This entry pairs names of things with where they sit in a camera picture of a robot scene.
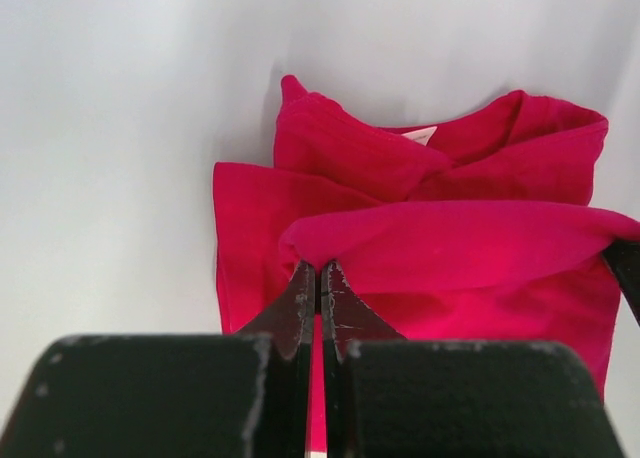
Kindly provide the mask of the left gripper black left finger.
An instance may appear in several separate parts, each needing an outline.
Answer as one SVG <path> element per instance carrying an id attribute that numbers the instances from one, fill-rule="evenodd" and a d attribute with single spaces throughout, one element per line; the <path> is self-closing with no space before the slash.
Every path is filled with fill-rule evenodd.
<path id="1" fill-rule="evenodd" d="M 5 457 L 305 457 L 315 271 L 229 335 L 73 335 L 35 362 Z"/>

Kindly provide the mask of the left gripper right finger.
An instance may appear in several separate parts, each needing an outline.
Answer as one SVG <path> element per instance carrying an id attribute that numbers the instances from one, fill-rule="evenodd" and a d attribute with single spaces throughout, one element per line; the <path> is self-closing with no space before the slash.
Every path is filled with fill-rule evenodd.
<path id="1" fill-rule="evenodd" d="M 546 341 L 410 341 L 351 289 L 321 278 L 332 457 L 619 457 L 591 376 Z"/>

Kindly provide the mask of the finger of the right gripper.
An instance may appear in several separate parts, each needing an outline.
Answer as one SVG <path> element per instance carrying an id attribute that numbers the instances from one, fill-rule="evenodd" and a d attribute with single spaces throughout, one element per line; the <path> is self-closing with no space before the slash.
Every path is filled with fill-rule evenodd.
<path id="1" fill-rule="evenodd" d="M 626 298 L 637 323 L 640 322 L 640 246 L 638 242 L 615 240 L 602 255 Z"/>

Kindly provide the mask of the magenta t shirt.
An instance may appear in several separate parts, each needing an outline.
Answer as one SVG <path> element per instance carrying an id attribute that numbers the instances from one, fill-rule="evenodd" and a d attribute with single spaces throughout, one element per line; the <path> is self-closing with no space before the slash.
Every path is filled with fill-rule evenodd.
<path id="1" fill-rule="evenodd" d="M 330 456 L 320 296 L 331 262 L 410 341 L 570 348 L 603 405 L 627 301 L 602 252 L 639 243 L 636 220 L 590 206 L 604 116 L 513 91 L 448 122 L 383 128 L 293 76 L 281 90 L 273 165 L 213 169 L 216 287 L 233 334 L 285 291 L 298 264 L 314 268 L 309 454 Z"/>

